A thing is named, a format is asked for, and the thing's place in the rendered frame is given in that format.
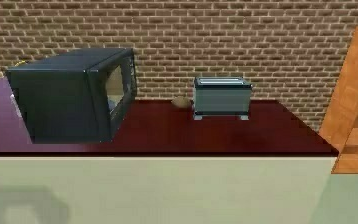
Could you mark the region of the white counter with dark-red top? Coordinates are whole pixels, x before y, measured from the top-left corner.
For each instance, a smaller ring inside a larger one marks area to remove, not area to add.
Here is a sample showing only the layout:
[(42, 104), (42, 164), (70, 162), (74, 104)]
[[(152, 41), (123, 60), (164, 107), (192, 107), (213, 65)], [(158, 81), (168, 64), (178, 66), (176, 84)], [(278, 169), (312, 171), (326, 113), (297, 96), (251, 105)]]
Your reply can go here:
[(34, 144), (0, 79), (0, 224), (310, 224), (336, 150), (274, 101), (135, 102), (108, 143)]

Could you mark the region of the brown potato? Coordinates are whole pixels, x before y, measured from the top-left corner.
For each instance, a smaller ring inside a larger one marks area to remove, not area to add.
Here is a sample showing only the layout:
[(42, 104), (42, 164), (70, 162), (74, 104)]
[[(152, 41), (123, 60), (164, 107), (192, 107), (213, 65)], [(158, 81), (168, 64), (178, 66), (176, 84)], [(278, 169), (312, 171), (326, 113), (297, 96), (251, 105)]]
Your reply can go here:
[(189, 108), (192, 105), (191, 100), (184, 96), (173, 98), (172, 104), (177, 108)]

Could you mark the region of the grey metal toaster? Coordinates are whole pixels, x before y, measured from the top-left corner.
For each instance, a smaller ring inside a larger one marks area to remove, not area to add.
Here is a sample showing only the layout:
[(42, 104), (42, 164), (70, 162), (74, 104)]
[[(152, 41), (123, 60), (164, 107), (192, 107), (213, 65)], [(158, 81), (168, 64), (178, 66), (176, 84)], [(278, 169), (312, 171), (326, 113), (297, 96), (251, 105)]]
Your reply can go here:
[(196, 77), (193, 119), (204, 116), (238, 116), (249, 119), (253, 85), (242, 77)]

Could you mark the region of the black microwave oven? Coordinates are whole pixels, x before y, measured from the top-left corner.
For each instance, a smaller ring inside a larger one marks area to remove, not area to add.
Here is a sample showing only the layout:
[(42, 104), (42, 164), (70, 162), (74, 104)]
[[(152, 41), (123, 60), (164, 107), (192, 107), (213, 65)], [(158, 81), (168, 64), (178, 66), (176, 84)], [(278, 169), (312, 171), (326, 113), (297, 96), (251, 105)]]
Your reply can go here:
[(137, 95), (131, 48), (82, 48), (8, 68), (34, 143), (108, 142)]

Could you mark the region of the orange wooden shelf unit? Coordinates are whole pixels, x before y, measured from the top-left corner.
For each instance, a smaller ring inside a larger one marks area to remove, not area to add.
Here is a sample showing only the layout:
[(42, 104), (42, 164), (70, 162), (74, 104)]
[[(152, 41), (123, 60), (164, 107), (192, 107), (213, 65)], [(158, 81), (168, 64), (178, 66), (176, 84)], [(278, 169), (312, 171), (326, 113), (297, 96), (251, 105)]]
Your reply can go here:
[(333, 174), (358, 174), (358, 27), (347, 51), (319, 135), (339, 151)]

